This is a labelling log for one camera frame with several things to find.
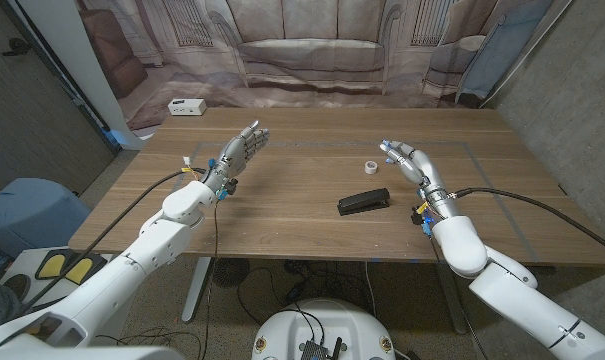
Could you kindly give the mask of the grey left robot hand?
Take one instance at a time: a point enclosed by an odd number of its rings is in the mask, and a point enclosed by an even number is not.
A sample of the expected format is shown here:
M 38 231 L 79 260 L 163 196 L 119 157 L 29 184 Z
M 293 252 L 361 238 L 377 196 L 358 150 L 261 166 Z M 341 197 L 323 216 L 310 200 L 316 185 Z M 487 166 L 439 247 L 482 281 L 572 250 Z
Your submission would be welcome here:
M 247 163 L 268 140 L 269 131 L 266 128 L 260 129 L 259 121 L 255 120 L 223 147 L 203 183 L 213 192 L 221 190 L 246 168 Z

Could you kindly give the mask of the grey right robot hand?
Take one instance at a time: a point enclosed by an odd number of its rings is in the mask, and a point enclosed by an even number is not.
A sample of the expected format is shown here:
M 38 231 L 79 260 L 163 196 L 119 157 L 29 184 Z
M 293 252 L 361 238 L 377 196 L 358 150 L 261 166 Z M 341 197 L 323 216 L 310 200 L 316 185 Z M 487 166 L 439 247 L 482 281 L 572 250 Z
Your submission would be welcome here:
M 426 153 L 400 141 L 383 140 L 379 147 L 387 162 L 396 164 L 408 181 L 417 184 L 428 202 L 448 197 L 444 181 Z

